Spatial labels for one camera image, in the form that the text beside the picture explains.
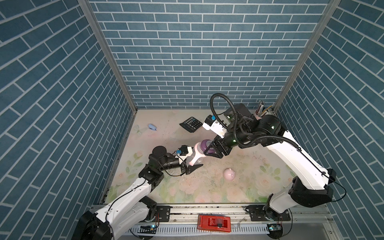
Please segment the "clear baby bottle body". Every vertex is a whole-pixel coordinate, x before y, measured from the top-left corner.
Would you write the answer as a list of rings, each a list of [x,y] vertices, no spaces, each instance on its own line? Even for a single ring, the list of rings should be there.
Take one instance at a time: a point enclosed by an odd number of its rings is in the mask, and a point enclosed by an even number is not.
[[[205,157],[205,155],[203,153],[200,153],[200,152],[195,152],[192,156],[192,159],[191,160],[188,160],[188,164],[190,166],[193,166],[193,165],[197,165],[197,164],[201,164],[203,158]]]

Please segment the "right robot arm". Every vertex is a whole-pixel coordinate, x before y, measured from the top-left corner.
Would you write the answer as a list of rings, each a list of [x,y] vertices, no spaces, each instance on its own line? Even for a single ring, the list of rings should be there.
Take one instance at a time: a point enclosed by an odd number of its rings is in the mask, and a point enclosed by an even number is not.
[[[280,217],[286,210],[300,205],[313,208],[334,203],[337,174],[318,164],[294,139],[275,115],[256,117],[243,104],[234,104],[226,95],[215,93],[210,98],[212,115],[207,117],[210,129],[219,125],[220,132],[206,144],[204,155],[221,159],[234,147],[248,149],[261,145],[277,155],[295,174],[292,183],[271,194],[264,215],[269,220]]]

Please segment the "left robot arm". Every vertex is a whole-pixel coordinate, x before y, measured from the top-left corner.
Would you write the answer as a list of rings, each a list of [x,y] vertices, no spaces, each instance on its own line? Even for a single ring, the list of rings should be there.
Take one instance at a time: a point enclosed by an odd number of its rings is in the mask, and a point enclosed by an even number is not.
[[[181,146],[175,153],[157,146],[138,178],[115,200],[95,213],[85,212],[79,219],[73,240],[117,240],[134,225],[155,220],[157,203],[149,194],[164,179],[168,170],[180,168],[180,175],[189,175],[201,167],[197,161],[205,154],[197,146]]]

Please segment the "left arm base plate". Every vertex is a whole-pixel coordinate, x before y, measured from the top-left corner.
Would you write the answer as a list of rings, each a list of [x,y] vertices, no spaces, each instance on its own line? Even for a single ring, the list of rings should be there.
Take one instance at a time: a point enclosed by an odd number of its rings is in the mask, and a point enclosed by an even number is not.
[[[171,215],[171,206],[157,206],[149,209],[144,222],[169,222]]]

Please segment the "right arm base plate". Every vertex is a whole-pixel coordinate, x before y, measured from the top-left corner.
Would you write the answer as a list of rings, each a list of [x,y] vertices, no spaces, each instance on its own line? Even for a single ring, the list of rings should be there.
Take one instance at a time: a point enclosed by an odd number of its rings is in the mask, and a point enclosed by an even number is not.
[[[248,205],[244,210],[248,213],[252,222],[284,222],[291,220],[291,214],[288,210],[279,214],[264,205]]]

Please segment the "purple collar with nipple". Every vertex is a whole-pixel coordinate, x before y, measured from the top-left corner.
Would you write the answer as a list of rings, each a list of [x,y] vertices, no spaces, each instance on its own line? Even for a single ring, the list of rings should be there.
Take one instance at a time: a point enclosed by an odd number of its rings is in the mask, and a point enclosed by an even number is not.
[[[211,140],[203,140],[200,143],[200,148],[202,153],[206,152],[207,154],[214,154],[216,152],[213,148],[209,148],[211,143],[212,143]]]

